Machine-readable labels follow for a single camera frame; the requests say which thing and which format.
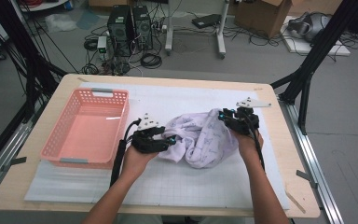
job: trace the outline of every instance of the computer tower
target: computer tower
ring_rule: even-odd
[[[146,6],[136,6],[132,8],[133,23],[135,26],[135,38],[138,49],[152,49],[152,29],[151,20]]]
[[[134,39],[130,6],[113,6],[107,22],[107,28],[115,56],[130,57],[131,42]]]

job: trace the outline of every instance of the pink plastic basket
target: pink plastic basket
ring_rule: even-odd
[[[57,166],[112,169],[130,110],[123,90],[75,89],[40,156]]]

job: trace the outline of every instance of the gray floor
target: gray floor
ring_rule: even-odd
[[[68,12],[78,21],[82,10]],[[190,19],[180,22],[191,26]],[[100,18],[93,28],[106,23]],[[84,36],[90,30],[51,34],[54,41],[78,69],[85,63]],[[53,63],[73,71],[59,52],[48,43]],[[304,57],[289,53],[281,43],[277,47],[256,46],[248,36],[226,38],[227,56],[219,59],[214,36],[179,34],[174,36],[174,52],[167,57],[162,51],[159,69],[142,70],[143,77],[169,77],[235,82],[271,83],[294,72]],[[358,223],[358,49],[350,49],[350,57],[324,59],[311,84],[307,130],[328,185],[345,223]],[[132,69],[128,76],[139,77]],[[0,132],[13,118],[25,98],[10,60],[0,61]],[[78,213],[14,213],[0,212],[0,223],[77,223],[85,214]],[[315,219],[295,219],[296,223],[327,223],[324,215]]]

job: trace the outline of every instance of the wooden table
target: wooden table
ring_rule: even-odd
[[[0,185],[0,210],[17,211],[75,211],[88,212],[92,203],[36,203],[23,200],[36,172],[40,161],[39,152],[48,139],[54,123],[59,117],[66,101],[82,82],[122,83],[133,85],[153,85],[189,87],[237,91],[255,91],[259,100],[272,103],[272,107],[263,110],[268,124],[268,134],[281,171],[285,191],[290,202],[286,211],[289,217],[318,217],[319,206],[308,180],[296,175],[303,171],[296,146],[283,117],[273,89],[268,84],[237,83],[221,81],[203,81],[147,77],[102,77],[88,75],[67,75],[54,92],[39,121],[34,126],[18,158],[27,157],[27,162],[13,165]],[[189,215],[189,216],[246,216],[251,217],[252,211],[226,208],[202,207],[170,207],[122,205],[119,213]]]

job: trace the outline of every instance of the person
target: person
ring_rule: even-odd
[[[255,223],[289,223],[289,219],[284,213],[261,166],[255,149],[255,140],[246,135],[235,132],[233,134],[238,139],[239,151],[248,170]],[[264,143],[263,137],[259,132],[256,135],[262,147]],[[82,223],[113,223],[131,185],[143,173],[147,163],[155,158],[157,154],[143,154],[138,152],[135,147],[129,146],[124,156],[120,177],[100,201],[91,208]]]

